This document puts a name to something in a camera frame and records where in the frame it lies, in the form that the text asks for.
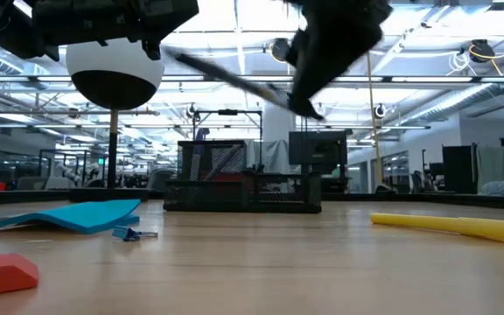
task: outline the table surface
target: table surface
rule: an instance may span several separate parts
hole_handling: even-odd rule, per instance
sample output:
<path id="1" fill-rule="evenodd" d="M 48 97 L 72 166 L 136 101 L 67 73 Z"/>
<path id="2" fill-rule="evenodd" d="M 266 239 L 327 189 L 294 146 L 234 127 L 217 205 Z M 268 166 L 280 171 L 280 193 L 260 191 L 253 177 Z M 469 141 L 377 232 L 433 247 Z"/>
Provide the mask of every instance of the table surface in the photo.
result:
<path id="1" fill-rule="evenodd" d="M 65 205 L 0 206 L 0 215 Z M 325 202 L 321 214 L 164 213 L 150 201 L 123 242 L 21 228 L 0 254 L 39 267 L 37 289 L 0 295 L 0 314 L 504 314 L 504 243 L 372 226 L 372 212 L 503 219 L 504 210 Z"/>

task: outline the red eraser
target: red eraser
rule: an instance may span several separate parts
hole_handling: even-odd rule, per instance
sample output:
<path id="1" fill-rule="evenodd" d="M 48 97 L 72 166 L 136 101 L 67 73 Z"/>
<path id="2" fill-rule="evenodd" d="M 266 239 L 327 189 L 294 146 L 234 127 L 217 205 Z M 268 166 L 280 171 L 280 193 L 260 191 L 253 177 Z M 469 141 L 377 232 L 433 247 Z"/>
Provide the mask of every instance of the red eraser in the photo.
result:
<path id="1" fill-rule="evenodd" d="M 18 254 L 0 255 L 0 293 L 35 288 L 38 267 Z"/>

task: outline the man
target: man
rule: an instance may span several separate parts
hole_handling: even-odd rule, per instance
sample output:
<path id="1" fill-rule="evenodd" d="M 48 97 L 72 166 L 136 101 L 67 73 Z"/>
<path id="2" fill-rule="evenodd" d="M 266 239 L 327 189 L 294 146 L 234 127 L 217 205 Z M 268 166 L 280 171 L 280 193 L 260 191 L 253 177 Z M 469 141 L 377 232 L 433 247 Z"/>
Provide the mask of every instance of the man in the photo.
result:
<path id="1" fill-rule="evenodd" d="M 286 60 L 296 68 L 290 110 L 323 119 L 310 99 L 382 38 L 387 0 L 283 0 L 301 7 L 307 27 L 298 30 Z"/>

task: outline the black and white ball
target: black and white ball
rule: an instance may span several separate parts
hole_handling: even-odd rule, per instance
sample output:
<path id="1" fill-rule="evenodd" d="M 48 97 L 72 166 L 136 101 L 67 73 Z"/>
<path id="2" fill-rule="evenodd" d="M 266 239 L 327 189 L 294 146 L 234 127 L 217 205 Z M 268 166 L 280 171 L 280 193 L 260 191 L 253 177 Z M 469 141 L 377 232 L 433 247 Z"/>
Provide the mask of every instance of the black and white ball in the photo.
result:
<path id="1" fill-rule="evenodd" d="M 79 92 L 105 109 L 134 109 L 157 92 L 165 73 L 161 60 L 151 60 L 141 43 L 127 39 L 68 45 L 67 71 Z"/>

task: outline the black crate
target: black crate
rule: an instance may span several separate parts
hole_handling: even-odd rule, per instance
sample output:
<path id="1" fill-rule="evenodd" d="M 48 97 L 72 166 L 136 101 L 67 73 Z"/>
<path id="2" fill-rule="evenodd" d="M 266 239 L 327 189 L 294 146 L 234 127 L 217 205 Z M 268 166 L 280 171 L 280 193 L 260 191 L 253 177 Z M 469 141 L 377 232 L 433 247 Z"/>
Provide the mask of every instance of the black crate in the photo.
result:
<path id="1" fill-rule="evenodd" d="M 246 212 L 243 181 L 169 180 L 163 209 L 167 211 Z"/>
<path id="2" fill-rule="evenodd" d="M 244 174 L 250 211 L 317 214 L 322 210 L 321 174 L 317 171 L 306 175 Z"/>
<path id="3" fill-rule="evenodd" d="M 179 141 L 177 179 L 241 180 L 244 141 Z"/>

